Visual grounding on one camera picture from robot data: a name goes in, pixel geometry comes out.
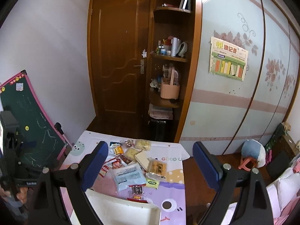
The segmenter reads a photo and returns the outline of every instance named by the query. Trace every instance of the door handle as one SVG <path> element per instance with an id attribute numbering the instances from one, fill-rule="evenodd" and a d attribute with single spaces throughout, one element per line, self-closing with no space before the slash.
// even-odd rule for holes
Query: door handle
<path id="1" fill-rule="evenodd" d="M 133 67 L 135 67 L 135 68 L 140 67 L 141 68 L 141 74 L 144 74 L 144 59 L 141 59 L 141 64 L 133 65 Z"/>

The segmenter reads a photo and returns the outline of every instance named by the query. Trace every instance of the wooden door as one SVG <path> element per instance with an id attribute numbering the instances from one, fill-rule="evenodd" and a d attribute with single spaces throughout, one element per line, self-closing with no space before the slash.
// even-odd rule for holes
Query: wooden door
<path id="1" fill-rule="evenodd" d="M 149 11 L 150 0 L 93 0 L 91 83 L 102 133 L 134 138 L 140 132 L 146 83 L 142 52 L 148 45 Z M 134 133 L 123 134 L 120 128 Z"/>

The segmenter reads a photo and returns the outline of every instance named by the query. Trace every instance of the chalkboard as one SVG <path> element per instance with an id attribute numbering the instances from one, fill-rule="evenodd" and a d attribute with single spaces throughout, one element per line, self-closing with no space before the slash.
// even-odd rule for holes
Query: chalkboard
<path id="1" fill-rule="evenodd" d="M 62 155 L 66 141 L 43 110 L 25 70 L 0 86 L 0 98 L 3 109 L 19 122 L 21 163 L 34 168 L 51 166 Z"/>

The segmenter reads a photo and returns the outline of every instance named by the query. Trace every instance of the flower decal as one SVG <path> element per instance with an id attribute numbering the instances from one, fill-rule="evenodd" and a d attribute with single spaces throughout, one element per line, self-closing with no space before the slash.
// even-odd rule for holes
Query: flower decal
<path id="1" fill-rule="evenodd" d="M 243 49 L 246 49 L 246 47 L 251 47 L 252 54 L 257 56 L 258 47 L 254 45 L 253 41 L 250 39 L 251 36 L 255 37 L 256 33 L 254 30 L 249 29 L 248 23 L 241 13 L 238 13 L 238 17 L 241 19 L 241 22 L 243 23 L 242 28 L 245 32 L 243 34 L 243 40 L 241 39 L 241 34 L 239 32 L 233 38 L 233 34 L 231 31 L 228 34 L 226 33 L 219 34 L 218 32 L 214 31 L 214 37 L 235 44 L 236 46 L 242 47 Z"/>
<path id="2" fill-rule="evenodd" d="M 284 84 L 284 87 L 283 87 L 284 98 L 286 98 L 287 95 L 290 96 L 289 89 L 292 89 L 292 84 L 294 86 L 295 83 L 296 83 L 296 79 L 295 79 L 294 75 L 289 74 L 286 77 L 285 84 Z"/>
<path id="3" fill-rule="evenodd" d="M 267 73 L 265 81 L 267 82 L 267 86 L 270 87 L 269 91 L 272 91 L 272 87 L 274 85 L 274 82 L 276 79 L 280 80 L 280 70 L 282 70 L 282 74 L 284 75 L 285 67 L 283 66 L 282 61 L 280 60 L 270 60 L 268 59 L 268 63 L 266 65 Z"/>

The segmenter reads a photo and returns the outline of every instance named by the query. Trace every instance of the poster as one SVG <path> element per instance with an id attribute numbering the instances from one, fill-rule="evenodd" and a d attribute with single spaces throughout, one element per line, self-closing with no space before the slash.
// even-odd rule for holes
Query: poster
<path id="1" fill-rule="evenodd" d="M 209 72 L 243 81 L 248 51 L 227 41 L 211 37 Z"/>

